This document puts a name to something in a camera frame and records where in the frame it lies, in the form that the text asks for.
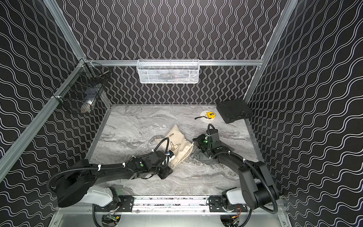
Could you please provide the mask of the dark grey hair dryer bag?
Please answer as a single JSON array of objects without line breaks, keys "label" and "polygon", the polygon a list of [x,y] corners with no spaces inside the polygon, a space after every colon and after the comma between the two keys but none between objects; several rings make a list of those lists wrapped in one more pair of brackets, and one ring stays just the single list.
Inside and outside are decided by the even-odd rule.
[{"label": "dark grey hair dryer bag", "polygon": [[215,155],[218,152],[222,151],[235,151],[234,148],[224,144],[222,142],[222,146],[217,148],[210,148],[207,143],[202,142],[201,144],[197,145],[197,148],[194,152],[192,152],[191,157],[199,162],[202,162],[207,165],[213,165],[219,163],[217,156],[214,158],[211,158],[213,155]]}]

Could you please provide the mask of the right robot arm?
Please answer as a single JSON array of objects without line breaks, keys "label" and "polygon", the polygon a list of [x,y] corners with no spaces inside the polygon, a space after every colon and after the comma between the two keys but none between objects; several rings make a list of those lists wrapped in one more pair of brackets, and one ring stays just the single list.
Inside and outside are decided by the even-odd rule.
[{"label": "right robot arm", "polygon": [[218,129],[212,124],[193,142],[210,160],[218,161],[239,176],[240,186],[222,193],[225,208],[247,205],[252,210],[261,208],[277,214],[279,192],[265,163],[247,160],[234,152],[234,148],[220,140]]}]

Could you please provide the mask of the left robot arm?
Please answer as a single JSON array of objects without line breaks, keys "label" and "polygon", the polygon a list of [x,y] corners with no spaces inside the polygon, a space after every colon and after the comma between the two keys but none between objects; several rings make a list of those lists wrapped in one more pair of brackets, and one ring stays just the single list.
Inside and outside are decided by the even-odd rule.
[{"label": "left robot arm", "polygon": [[70,207],[78,202],[93,203],[106,207],[119,201],[118,194],[111,188],[98,188],[97,184],[115,180],[147,180],[153,176],[166,179],[172,169],[169,166],[173,153],[162,144],[169,146],[169,138],[163,138],[150,153],[133,156],[118,164],[91,164],[83,159],[67,170],[49,178],[47,190],[57,198],[60,208]]}]

